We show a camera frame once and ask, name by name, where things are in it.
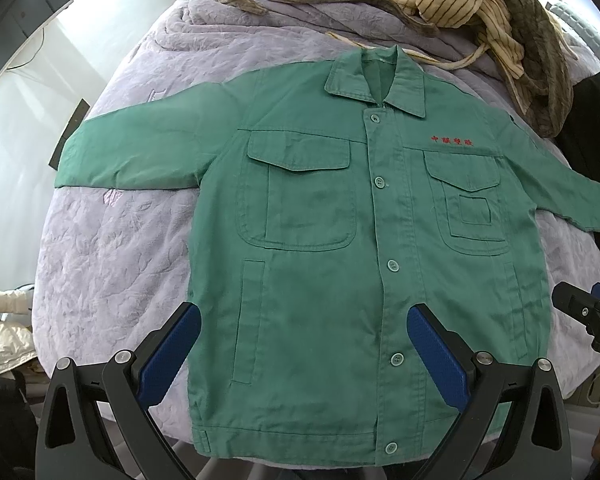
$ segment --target metal screw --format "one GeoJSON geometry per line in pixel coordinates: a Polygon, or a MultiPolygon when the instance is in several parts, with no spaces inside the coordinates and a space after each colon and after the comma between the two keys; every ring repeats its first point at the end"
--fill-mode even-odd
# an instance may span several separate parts
{"type": "Polygon", "coordinates": [[[58,370],[64,370],[64,369],[68,368],[70,364],[71,364],[71,360],[68,357],[61,357],[58,359],[58,362],[56,363],[56,368],[58,370]]]}
{"type": "Polygon", "coordinates": [[[475,358],[481,365],[493,363],[493,356],[489,352],[478,352],[475,358]]]}
{"type": "Polygon", "coordinates": [[[119,364],[128,363],[129,359],[131,359],[131,352],[129,350],[121,350],[116,354],[114,359],[119,364]]]}
{"type": "Polygon", "coordinates": [[[548,372],[549,370],[551,370],[551,361],[549,361],[549,359],[538,359],[538,368],[540,368],[541,370],[544,370],[545,372],[548,372]]]}

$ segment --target white button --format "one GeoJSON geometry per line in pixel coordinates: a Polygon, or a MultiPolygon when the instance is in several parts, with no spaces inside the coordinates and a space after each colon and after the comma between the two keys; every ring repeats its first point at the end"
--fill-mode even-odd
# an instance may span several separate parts
{"type": "Polygon", "coordinates": [[[393,366],[400,366],[404,362],[404,355],[400,352],[391,356],[391,364],[393,366]]]}

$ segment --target bed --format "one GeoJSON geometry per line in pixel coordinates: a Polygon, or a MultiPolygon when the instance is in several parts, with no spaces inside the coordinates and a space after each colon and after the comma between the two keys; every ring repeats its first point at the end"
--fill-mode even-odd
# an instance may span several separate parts
{"type": "MultiPolygon", "coordinates": [[[[398,43],[444,60],[475,49],[459,31],[424,38],[397,18],[366,4],[289,4],[257,0],[268,9],[248,14],[217,0],[177,0],[120,64],[90,116],[174,94],[192,85],[222,82],[267,66],[333,59],[350,44],[333,31],[366,44],[398,43]]],[[[568,42],[573,83],[600,72],[577,35],[568,42]]],[[[445,72],[423,66],[517,120],[493,60],[445,72]]],[[[559,150],[543,140],[566,161],[559,150]]],[[[108,360],[135,348],[186,298],[187,237],[198,191],[56,189],[42,236],[32,313],[39,359],[48,374],[62,356],[78,364],[108,360]]],[[[600,251],[591,234],[553,214],[536,214],[549,286],[567,281],[584,289],[600,282],[600,251]]],[[[600,364],[590,337],[574,320],[552,311],[548,358],[566,396],[600,364]]],[[[107,405],[102,413],[112,418],[107,405]]],[[[186,364],[163,400],[151,409],[165,436],[191,442],[186,364]]]]}

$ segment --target brown cloth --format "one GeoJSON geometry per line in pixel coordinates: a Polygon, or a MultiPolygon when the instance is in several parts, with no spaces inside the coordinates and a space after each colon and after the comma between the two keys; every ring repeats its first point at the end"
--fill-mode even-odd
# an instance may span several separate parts
{"type": "MultiPolygon", "coordinates": [[[[263,14],[262,6],[253,0],[219,0],[246,10],[263,14]]],[[[423,25],[409,16],[404,5],[393,0],[273,0],[286,3],[365,2],[390,12],[408,27],[430,36],[433,24],[423,25]]],[[[513,78],[501,70],[518,113],[541,136],[555,137],[571,109],[573,89],[561,48],[560,32],[538,0],[504,0],[510,13],[511,36],[525,50],[524,73],[513,78]]]]}

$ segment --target wire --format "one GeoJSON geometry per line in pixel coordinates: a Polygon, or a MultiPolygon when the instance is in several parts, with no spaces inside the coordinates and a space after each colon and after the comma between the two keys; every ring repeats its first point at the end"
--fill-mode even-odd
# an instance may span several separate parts
{"type": "Polygon", "coordinates": [[[34,59],[36,59],[36,56],[38,55],[38,53],[40,52],[40,50],[42,50],[42,46],[45,44],[45,29],[42,29],[42,41],[40,42],[40,46],[38,47],[38,49],[36,50],[35,54],[33,56],[31,56],[31,59],[29,59],[27,62],[21,64],[21,65],[16,65],[16,66],[10,66],[7,67],[7,70],[15,70],[17,68],[22,68],[25,65],[28,65],[29,63],[31,63],[34,59]]]}

